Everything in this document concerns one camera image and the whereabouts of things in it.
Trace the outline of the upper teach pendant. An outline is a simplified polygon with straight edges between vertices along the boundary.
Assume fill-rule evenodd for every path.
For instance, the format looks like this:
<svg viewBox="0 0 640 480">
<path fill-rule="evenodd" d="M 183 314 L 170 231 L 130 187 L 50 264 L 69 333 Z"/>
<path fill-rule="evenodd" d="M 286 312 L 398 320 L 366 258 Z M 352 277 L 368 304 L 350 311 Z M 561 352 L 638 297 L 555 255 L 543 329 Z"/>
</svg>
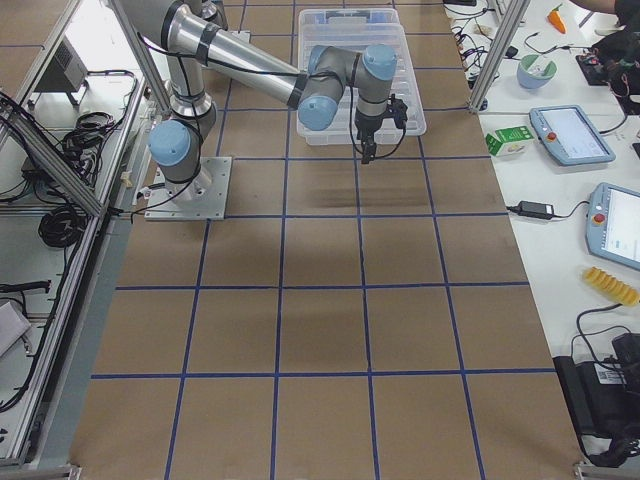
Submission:
<svg viewBox="0 0 640 480">
<path fill-rule="evenodd" d="M 578 105 L 532 108 L 529 121 L 541 144 L 559 165 L 600 164 L 616 159 Z"/>
</svg>

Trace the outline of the yellow toy corn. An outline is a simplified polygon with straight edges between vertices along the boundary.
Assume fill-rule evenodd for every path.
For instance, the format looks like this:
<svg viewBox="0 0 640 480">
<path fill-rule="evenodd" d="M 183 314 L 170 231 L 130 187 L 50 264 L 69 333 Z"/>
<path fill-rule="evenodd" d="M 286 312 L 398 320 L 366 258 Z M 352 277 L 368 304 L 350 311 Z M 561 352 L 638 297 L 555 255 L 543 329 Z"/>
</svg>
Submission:
<svg viewBox="0 0 640 480">
<path fill-rule="evenodd" d="M 636 306 L 639 304 L 639 291 L 637 289 L 602 269 L 590 267 L 583 272 L 582 278 L 588 285 L 616 303 L 624 306 Z"/>
</svg>

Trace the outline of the black power adapter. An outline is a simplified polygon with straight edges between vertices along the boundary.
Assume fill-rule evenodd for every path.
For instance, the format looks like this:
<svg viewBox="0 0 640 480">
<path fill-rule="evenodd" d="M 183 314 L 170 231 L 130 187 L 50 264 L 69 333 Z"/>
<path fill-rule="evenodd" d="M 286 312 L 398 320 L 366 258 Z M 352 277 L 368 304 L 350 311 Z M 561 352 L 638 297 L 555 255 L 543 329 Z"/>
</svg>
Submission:
<svg viewBox="0 0 640 480">
<path fill-rule="evenodd" d="M 554 218 L 554 208 L 551 204 L 521 200 L 516 205 L 507 206 L 506 209 L 513 214 L 522 217 L 551 220 Z"/>
</svg>

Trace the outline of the black device at corner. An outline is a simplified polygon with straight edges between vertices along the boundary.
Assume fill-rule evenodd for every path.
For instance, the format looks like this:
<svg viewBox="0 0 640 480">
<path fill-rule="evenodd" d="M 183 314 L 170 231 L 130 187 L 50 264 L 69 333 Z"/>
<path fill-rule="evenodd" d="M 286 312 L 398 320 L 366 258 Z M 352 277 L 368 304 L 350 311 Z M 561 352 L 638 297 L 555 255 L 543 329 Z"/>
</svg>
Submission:
<svg viewBox="0 0 640 480">
<path fill-rule="evenodd" d="M 604 452 L 586 454 L 599 467 L 639 455 L 639 335 L 621 334 L 612 346 L 615 356 L 603 361 L 553 359 L 576 435 L 610 441 Z"/>
</svg>

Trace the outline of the grey box under frame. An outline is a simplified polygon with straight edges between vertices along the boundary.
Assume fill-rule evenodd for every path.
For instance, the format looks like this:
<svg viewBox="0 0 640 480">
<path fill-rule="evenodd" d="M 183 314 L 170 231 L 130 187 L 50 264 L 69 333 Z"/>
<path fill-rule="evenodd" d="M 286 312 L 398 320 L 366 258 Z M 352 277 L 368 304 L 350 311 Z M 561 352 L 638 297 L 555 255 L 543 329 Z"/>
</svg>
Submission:
<svg viewBox="0 0 640 480">
<path fill-rule="evenodd" d="M 88 70 L 77 51 L 64 36 L 37 83 L 35 93 L 64 93 L 78 107 L 88 88 Z"/>
</svg>

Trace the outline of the aluminium frame post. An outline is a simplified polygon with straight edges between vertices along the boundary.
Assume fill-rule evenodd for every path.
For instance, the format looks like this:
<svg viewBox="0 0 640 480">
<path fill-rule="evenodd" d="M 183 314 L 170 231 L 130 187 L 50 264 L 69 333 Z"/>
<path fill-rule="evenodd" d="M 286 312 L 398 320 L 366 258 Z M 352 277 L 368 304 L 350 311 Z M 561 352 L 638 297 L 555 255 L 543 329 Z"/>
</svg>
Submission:
<svg viewBox="0 0 640 480">
<path fill-rule="evenodd" d="M 513 0 L 509 3 L 471 90 L 468 102 L 470 112 L 479 113 L 482 110 L 482 104 L 529 4 L 529 0 Z"/>
</svg>

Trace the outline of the orange toy carrot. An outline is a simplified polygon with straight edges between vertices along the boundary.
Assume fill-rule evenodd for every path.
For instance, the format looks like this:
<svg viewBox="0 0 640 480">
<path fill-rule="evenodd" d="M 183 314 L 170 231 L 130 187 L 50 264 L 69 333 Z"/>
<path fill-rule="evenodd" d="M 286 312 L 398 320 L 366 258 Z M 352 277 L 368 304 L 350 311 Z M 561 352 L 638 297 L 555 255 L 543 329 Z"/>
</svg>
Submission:
<svg viewBox="0 0 640 480">
<path fill-rule="evenodd" d="M 561 4 L 559 4 L 558 6 L 556 6 L 555 8 L 551 9 L 547 16 L 546 19 L 548 21 L 548 23 L 559 33 L 561 34 L 566 34 L 567 33 L 567 28 L 566 25 L 564 23 L 564 20 L 560 14 L 560 8 L 561 8 Z"/>
</svg>

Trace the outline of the blue green bowl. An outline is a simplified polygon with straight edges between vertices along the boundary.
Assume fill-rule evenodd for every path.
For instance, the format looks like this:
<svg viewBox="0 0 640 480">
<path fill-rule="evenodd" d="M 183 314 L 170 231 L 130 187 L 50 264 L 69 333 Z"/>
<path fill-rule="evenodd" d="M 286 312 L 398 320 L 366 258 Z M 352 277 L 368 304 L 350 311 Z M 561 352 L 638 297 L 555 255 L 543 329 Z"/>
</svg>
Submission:
<svg viewBox="0 0 640 480">
<path fill-rule="evenodd" d="M 540 54 L 525 55 L 518 64 L 516 78 L 525 89 L 538 89 L 546 85 L 557 73 L 557 65 Z"/>
</svg>

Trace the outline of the teach pendant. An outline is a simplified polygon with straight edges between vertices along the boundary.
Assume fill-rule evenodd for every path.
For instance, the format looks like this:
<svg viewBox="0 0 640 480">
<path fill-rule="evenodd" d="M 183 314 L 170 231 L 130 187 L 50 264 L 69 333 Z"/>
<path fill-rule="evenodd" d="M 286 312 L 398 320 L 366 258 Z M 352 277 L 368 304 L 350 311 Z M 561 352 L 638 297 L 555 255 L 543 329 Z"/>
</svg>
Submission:
<svg viewBox="0 0 640 480">
<path fill-rule="evenodd" d="M 541 144 L 559 165 L 600 164 L 616 159 L 578 105 L 532 108 L 529 121 Z"/>
<path fill-rule="evenodd" d="M 586 244 L 595 256 L 639 269 L 639 193 L 600 183 L 591 193 Z"/>
</svg>

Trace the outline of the green white carton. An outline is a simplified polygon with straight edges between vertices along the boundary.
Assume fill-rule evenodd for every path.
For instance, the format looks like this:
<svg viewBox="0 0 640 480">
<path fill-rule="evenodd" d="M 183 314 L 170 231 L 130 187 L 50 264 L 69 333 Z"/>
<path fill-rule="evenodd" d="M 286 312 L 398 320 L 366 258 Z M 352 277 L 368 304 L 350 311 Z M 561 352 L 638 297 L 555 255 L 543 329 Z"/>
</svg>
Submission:
<svg viewBox="0 0 640 480">
<path fill-rule="evenodd" d="M 489 154 L 495 157 L 521 153 L 533 140 L 532 132 L 525 125 L 496 129 L 485 136 Z"/>
</svg>

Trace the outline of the lower teach pendant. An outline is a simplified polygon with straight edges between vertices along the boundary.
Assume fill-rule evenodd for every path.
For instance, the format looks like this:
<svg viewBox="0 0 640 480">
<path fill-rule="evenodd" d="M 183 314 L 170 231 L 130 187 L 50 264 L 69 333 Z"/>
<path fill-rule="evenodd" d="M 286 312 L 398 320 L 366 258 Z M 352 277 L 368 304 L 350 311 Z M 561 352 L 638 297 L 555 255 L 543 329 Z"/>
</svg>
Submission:
<svg viewBox="0 0 640 480">
<path fill-rule="evenodd" d="M 600 183 L 591 193 L 586 244 L 595 256 L 639 269 L 639 193 Z"/>
</svg>

